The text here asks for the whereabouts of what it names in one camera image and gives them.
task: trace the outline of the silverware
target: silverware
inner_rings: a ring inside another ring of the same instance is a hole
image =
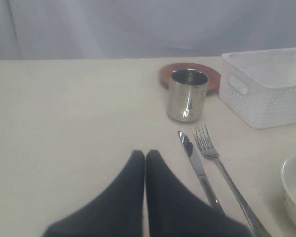
[[[218,165],[218,167],[221,170],[223,176],[225,177],[227,183],[229,184],[233,194],[237,198],[237,200],[241,206],[241,209],[244,212],[244,214],[249,222],[250,228],[251,228],[254,236],[255,237],[271,237],[269,232],[262,225],[262,223],[257,218],[257,216],[254,214],[254,212],[251,210],[251,208],[247,204],[246,200],[243,198],[243,196],[241,195],[241,193],[237,189],[236,185],[234,184],[233,180],[229,176],[223,163],[219,159],[219,154],[213,146],[213,143],[211,141],[211,137],[209,136],[209,133],[208,133],[208,130],[207,130],[205,124],[201,125],[201,127],[195,126],[194,138],[196,140],[197,147],[199,148],[203,157],[215,161],[215,163]]]
[[[208,179],[205,174],[205,170],[203,168],[203,164],[201,161],[200,156],[197,153],[197,150],[194,148],[193,144],[189,140],[189,138],[182,132],[178,131],[178,135],[180,138],[180,141],[182,143],[182,146],[184,147],[184,150],[187,154],[187,157],[189,161],[191,162],[193,169],[197,175],[197,178],[199,179],[205,194],[208,198],[209,203],[211,206],[219,211],[220,213],[224,214],[224,211],[222,209],[222,206],[220,205]]]
[[[169,79],[167,115],[181,122],[200,118],[206,97],[208,78],[194,69],[172,72]]]

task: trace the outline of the stainless steel cup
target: stainless steel cup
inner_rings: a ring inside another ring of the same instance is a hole
[[[171,74],[169,81],[169,117],[192,122],[201,117],[208,78],[194,69],[180,69]]]

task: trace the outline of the knife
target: knife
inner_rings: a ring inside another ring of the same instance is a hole
[[[196,149],[194,148],[192,142],[181,131],[178,131],[178,135],[182,143],[182,146],[187,154],[187,157],[191,162],[191,165],[193,166],[193,169],[197,175],[197,178],[205,191],[206,197],[210,205],[213,207],[213,209],[217,210],[221,214],[224,214],[222,206],[219,203],[218,198],[216,197],[214,190],[208,181],[201,158],[198,155]]]

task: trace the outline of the white tabletop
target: white tabletop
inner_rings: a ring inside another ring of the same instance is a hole
[[[187,124],[165,114],[158,69],[195,62],[220,71],[220,57],[0,61],[0,237],[39,237],[97,196],[131,151],[158,149],[175,175],[207,202],[180,145]],[[253,130],[217,95],[203,121],[240,192],[274,237],[296,237],[279,178],[296,153],[296,124]],[[214,163],[203,161],[228,216],[247,221]],[[148,236],[144,207],[144,233]]]

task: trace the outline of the red coaster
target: red coaster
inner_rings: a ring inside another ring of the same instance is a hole
[[[221,81],[221,75],[219,74],[219,72],[210,67],[196,63],[174,63],[164,66],[159,71],[159,78],[161,80],[162,85],[166,89],[168,89],[171,73],[175,70],[186,68],[202,72],[208,77],[207,94],[218,90]]]

